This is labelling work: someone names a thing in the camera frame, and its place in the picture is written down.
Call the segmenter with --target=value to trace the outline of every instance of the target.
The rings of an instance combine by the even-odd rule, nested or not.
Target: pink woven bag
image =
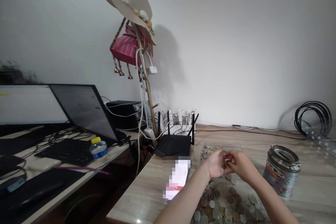
[[[124,33],[121,37],[118,37],[123,27],[123,24],[124,22],[121,23],[121,26],[117,34],[115,35],[115,38],[110,46],[110,51],[116,59],[131,65],[136,65],[135,54],[139,48],[136,38],[137,35],[131,29],[126,28],[126,33]],[[142,34],[140,37],[143,44],[144,42],[147,43],[147,40]],[[141,66],[140,54],[138,54],[138,66]]]

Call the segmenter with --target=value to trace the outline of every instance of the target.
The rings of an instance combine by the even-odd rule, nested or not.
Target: computer monitor
[[[68,121],[48,85],[0,85],[0,125]]]
[[[119,142],[117,131],[95,85],[50,84],[56,99],[74,125]]]

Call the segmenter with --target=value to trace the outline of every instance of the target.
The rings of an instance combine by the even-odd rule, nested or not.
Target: pixelated blur
[[[164,156],[163,157],[163,201],[172,200],[184,187],[190,169],[190,157]]]

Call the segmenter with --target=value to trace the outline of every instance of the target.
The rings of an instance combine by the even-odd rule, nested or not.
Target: wooden table
[[[300,159],[299,173],[293,195],[283,199],[290,210],[305,223],[335,223],[336,219],[336,163],[324,156],[308,140],[297,140],[277,134],[301,138],[299,134],[283,131],[267,132],[255,129],[253,132],[236,131],[236,128],[197,125],[197,130],[226,130],[219,132],[196,132],[195,145],[191,148],[191,173],[198,167],[202,141],[206,143],[239,144],[262,174],[265,168],[267,151],[271,144],[278,144],[294,151]],[[154,155],[126,190],[120,200],[107,215],[112,223],[153,223],[165,207],[162,191],[162,158]]]

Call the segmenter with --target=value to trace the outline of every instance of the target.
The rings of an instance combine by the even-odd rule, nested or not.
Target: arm
[[[211,177],[229,172],[221,168],[223,149],[213,152],[194,172],[183,189],[162,210],[154,224],[187,224],[194,215],[197,204]]]
[[[299,224],[299,221],[269,183],[260,175],[244,152],[231,150],[225,154],[224,158],[229,159],[226,165],[231,169],[230,172],[237,173],[243,181],[256,191],[273,224]]]

